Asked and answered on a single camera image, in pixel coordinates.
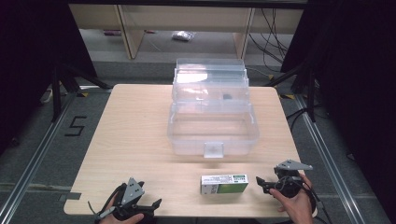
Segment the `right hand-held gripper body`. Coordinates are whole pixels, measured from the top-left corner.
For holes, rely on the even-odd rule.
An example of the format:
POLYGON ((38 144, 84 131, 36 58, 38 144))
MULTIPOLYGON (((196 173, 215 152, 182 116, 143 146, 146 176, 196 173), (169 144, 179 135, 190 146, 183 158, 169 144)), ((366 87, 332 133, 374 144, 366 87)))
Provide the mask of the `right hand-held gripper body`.
POLYGON ((287 198, 293 198, 303 187, 304 181, 300 177, 300 170, 312 170, 313 166, 300 163, 294 160, 286 160, 278 164, 275 168, 275 174, 278 181, 275 183, 277 189, 287 198))

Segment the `person's left hand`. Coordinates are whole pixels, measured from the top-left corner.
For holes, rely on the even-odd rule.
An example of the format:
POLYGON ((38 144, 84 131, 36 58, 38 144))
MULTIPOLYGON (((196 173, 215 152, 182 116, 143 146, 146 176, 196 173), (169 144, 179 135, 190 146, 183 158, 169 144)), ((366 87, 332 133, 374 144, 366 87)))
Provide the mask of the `person's left hand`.
POLYGON ((126 220, 120 221, 117 220, 112 214, 107 215, 103 219, 99 221, 99 224, 137 224, 140 222, 145 216, 143 214, 134 215, 126 220))

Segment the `beige wooden desk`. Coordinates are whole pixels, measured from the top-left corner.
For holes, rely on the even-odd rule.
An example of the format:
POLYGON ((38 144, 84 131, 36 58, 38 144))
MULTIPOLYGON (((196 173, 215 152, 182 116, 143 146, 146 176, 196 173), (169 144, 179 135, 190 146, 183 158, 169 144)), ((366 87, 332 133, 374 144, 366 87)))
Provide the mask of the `beige wooden desk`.
POLYGON ((279 34, 295 33, 303 12, 300 9, 242 7, 163 7, 71 4, 80 29, 121 32, 129 58, 139 50, 146 30, 232 33, 238 58, 245 57, 248 34, 268 33, 270 24, 279 34))

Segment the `white and green carton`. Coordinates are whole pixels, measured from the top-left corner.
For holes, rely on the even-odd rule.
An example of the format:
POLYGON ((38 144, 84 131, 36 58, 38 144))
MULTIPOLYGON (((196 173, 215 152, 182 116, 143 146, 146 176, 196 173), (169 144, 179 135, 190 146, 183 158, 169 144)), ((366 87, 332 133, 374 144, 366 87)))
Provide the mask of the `white and green carton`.
POLYGON ((202 194, 241 193, 248 186, 247 175, 202 175, 202 194))

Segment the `black metal stand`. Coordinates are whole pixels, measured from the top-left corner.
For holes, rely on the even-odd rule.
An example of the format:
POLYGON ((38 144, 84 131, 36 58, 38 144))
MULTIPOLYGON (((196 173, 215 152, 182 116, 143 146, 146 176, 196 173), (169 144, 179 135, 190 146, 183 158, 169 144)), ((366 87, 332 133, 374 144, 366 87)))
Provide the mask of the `black metal stand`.
POLYGON ((56 63, 52 72, 52 121, 60 117, 62 112, 60 84, 63 84, 67 92, 78 93, 81 91, 75 77, 82 77, 104 90, 111 90, 112 86, 101 81, 96 74, 89 74, 67 63, 56 63))
POLYGON ((302 93, 304 88, 307 88, 307 106, 304 108, 304 112, 308 114, 308 117, 311 118, 312 122, 315 122, 315 71, 313 65, 308 62, 302 62, 280 77, 271 80, 267 84, 264 84, 264 87, 274 87, 293 76, 295 76, 295 79, 290 89, 293 93, 302 93))

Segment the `clear plastic storage box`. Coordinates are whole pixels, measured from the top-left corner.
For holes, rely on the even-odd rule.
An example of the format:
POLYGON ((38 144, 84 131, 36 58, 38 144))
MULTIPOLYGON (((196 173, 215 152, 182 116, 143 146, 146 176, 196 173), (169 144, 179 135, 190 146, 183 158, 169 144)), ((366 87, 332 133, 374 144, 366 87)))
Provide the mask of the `clear plastic storage box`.
POLYGON ((177 155, 247 155, 260 130, 244 62, 178 59, 167 136, 177 155), (223 100, 224 93, 233 99, 223 100))

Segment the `crumpled clear plastic bag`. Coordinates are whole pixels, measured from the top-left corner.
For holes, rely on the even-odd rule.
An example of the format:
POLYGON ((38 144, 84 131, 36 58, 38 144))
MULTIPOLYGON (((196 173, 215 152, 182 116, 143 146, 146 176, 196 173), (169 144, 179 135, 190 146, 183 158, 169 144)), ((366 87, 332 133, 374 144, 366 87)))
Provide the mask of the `crumpled clear plastic bag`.
POLYGON ((174 31, 172 33, 172 39, 176 41, 189 42, 193 40, 194 37, 195 32, 190 31, 174 31))

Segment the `black curtain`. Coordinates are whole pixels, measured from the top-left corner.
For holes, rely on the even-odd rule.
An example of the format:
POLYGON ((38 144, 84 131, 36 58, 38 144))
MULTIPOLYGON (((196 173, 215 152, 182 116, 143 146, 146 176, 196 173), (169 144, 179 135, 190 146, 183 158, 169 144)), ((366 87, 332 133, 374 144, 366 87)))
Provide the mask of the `black curtain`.
POLYGON ((0 0, 0 155, 20 132, 59 65, 75 77, 97 76, 69 4, 0 0))
POLYGON ((344 0, 316 79, 328 112, 396 224, 396 0, 344 0))

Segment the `aluminium floor rail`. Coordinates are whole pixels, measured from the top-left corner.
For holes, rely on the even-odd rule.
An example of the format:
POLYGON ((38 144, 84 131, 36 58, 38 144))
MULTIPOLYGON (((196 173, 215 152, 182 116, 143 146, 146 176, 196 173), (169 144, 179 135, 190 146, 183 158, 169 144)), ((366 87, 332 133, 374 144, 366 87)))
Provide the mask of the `aluminium floor rail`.
POLYGON ((380 224, 382 221, 387 223, 389 219, 386 217, 379 201, 373 193, 359 195, 354 195, 352 193, 346 180, 340 173, 336 160, 332 157, 332 153, 325 143, 317 124, 305 112, 307 105, 302 95, 296 96, 296 104, 299 109, 304 111, 303 118, 305 126, 316 145, 318 154, 329 174, 338 198, 344 206, 344 210, 346 211, 350 223, 380 224))
POLYGON ((0 224, 93 224, 93 215, 68 215, 64 206, 85 157, 109 91, 61 95, 52 121, 46 93, 20 135, 0 156, 0 224))

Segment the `person's right hand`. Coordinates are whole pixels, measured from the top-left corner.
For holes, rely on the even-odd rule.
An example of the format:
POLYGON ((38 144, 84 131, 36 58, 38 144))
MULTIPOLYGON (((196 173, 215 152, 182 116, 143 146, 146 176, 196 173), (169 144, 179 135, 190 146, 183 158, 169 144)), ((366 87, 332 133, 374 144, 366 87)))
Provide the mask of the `person's right hand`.
POLYGON ((310 197, 305 190, 301 189, 293 198, 285 197, 276 189, 270 189, 270 194, 281 203, 277 211, 286 212, 294 224, 314 224, 310 197))

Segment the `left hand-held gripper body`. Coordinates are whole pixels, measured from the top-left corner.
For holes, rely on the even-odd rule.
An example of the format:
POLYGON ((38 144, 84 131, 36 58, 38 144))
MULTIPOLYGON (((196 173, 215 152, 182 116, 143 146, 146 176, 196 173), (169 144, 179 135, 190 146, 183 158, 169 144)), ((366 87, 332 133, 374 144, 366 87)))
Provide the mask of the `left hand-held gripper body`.
MULTIPOLYGON (((134 215, 139 210, 154 210, 151 205, 138 205, 138 201, 145 193, 144 182, 136 182, 132 177, 127 183, 122 183, 114 189, 106 200, 103 208, 94 213, 94 221, 99 222, 107 215, 112 214, 117 220, 123 221, 134 215)), ((140 222, 150 222, 153 217, 144 217, 140 222)))

